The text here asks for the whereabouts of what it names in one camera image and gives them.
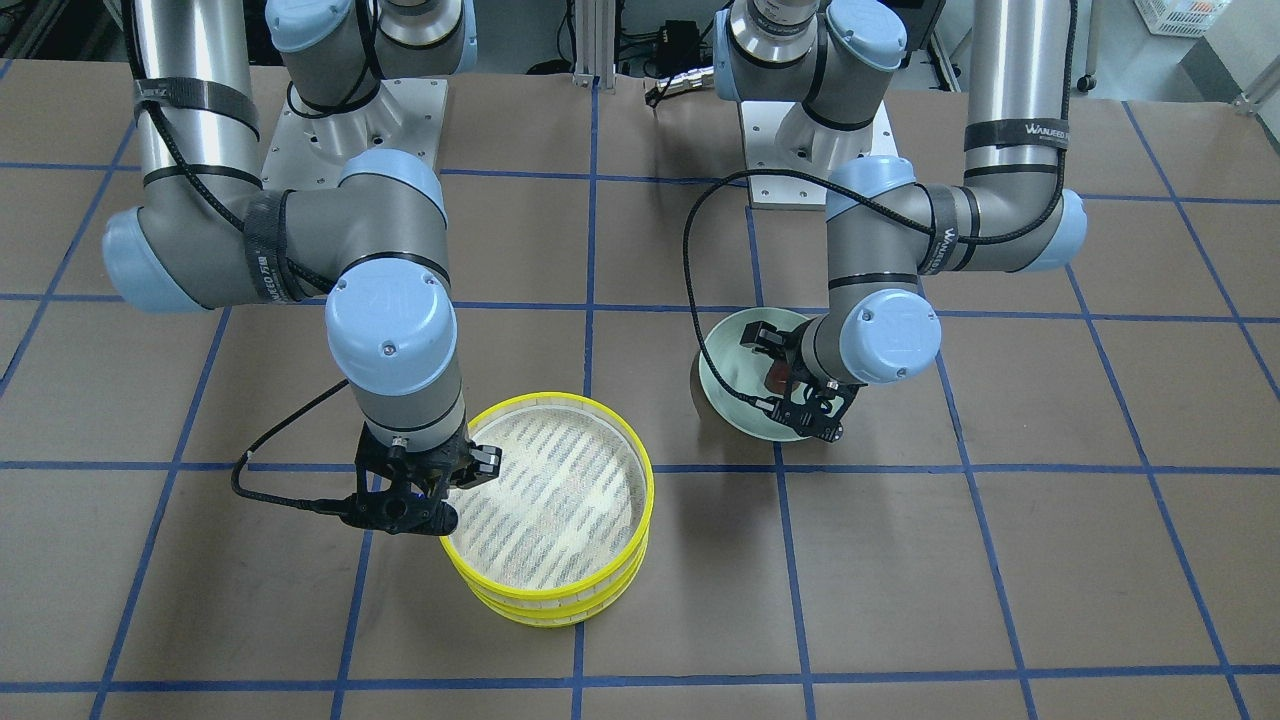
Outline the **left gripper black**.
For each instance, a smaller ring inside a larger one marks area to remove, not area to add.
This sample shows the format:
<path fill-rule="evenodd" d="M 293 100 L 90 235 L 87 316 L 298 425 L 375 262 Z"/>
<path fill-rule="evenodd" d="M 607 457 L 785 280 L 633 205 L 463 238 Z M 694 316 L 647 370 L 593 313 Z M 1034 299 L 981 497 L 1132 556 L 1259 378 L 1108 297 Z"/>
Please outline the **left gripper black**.
<path fill-rule="evenodd" d="M 799 361 L 812 377 L 810 386 L 824 388 L 829 383 L 841 387 L 860 387 L 844 360 L 844 327 L 846 318 L 810 318 L 790 331 L 769 322 L 749 322 L 740 337 L 740 345 L 755 354 L 764 354 L 777 361 L 792 361 L 799 351 Z"/>

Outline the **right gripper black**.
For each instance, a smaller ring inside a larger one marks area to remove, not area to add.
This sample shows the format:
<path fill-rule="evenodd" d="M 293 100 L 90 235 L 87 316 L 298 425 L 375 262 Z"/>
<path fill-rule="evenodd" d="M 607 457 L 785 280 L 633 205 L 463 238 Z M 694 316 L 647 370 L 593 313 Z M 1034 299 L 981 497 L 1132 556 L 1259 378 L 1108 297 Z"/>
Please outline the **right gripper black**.
<path fill-rule="evenodd" d="M 435 448 L 410 451 L 403 445 L 385 445 L 369 427 L 362 427 L 356 448 L 356 468 L 392 482 L 408 482 L 425 496 L 445 500 L 449 488 L 474 489 L 498 478 L 502 448 L 474 445 L 465 428 Z"/>

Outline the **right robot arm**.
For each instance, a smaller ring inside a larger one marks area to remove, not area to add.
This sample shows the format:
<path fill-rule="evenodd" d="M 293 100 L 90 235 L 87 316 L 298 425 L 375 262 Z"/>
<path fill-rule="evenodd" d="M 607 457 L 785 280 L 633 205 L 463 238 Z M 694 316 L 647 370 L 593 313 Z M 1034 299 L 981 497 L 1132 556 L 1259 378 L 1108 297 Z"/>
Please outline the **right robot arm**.
<path fill-rule="evenodd" d="M 401 79 L 471 67 L 468 1 L 269 1 L 288 99 L 335 177 L 288 188 L 259 168 L 241 1 L 123 1 L 140 208 L 102 237 L 114 288 L 147 313 L 324 297 L 326 342 L 364 414 L 361 465 L 411 495 L 500 469 L 465 421 L 448 217 L 407 145 Z"/>

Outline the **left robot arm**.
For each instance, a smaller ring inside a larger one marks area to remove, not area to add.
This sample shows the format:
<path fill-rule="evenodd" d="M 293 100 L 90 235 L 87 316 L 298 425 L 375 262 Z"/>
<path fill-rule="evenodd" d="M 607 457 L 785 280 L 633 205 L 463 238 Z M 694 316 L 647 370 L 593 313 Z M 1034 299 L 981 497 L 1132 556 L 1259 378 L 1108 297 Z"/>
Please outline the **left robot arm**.
<path fill-rule="evenodd" d="M 826 191 L 827 311 L 742 343 L 771 359 L 763 384 L 820 393 L 884 386 L 929 365 L 941 345 L 919 282 L 942 272 L 1042 272 L 1087 232 L 1065 186 L 1074 1 L 978 1 L 960 184 L 923 184 L 904 158 L 836 167 Z M 732 1 L 717 13 L 721 97 L 796 101 L 820 129 L 865 129 L 901 59 L 905 27 L 878 1 Z"/>

